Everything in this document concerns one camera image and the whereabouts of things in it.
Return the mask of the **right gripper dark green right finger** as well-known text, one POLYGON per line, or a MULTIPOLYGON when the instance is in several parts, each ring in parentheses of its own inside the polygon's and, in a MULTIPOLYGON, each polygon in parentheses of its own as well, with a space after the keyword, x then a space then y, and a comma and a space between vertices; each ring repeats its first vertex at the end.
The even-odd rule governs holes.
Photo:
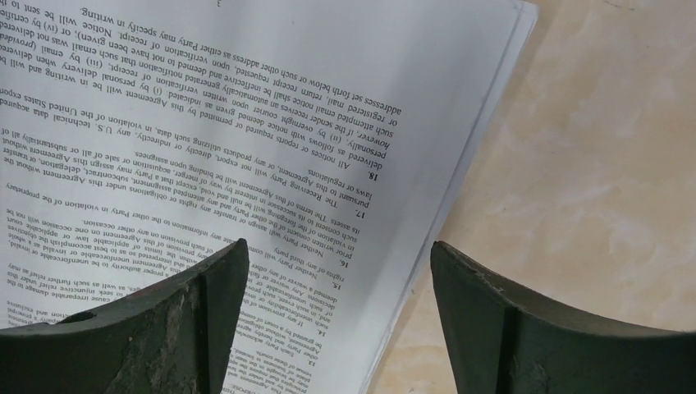
POLYGON ((460 393, 692 393, 695 335, 576 309, 444 242, 433 289, 460 393))

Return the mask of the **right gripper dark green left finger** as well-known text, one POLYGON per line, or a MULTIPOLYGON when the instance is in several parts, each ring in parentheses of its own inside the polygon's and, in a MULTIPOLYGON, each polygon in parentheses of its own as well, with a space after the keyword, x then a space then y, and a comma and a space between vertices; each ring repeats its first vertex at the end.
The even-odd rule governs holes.
POLYGON ((4 393, 219 393, 249 271, 238 240, 55 324, 1 332, 4 393))

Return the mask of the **printed white paper sheets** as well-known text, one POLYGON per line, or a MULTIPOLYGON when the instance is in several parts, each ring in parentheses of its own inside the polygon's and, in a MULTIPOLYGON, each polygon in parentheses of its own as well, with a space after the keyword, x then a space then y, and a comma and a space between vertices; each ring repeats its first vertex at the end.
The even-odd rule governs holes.
POLYGON ((364 393, 526 1, 4 1, 1 332, 244 240, 222 393, 364 393))

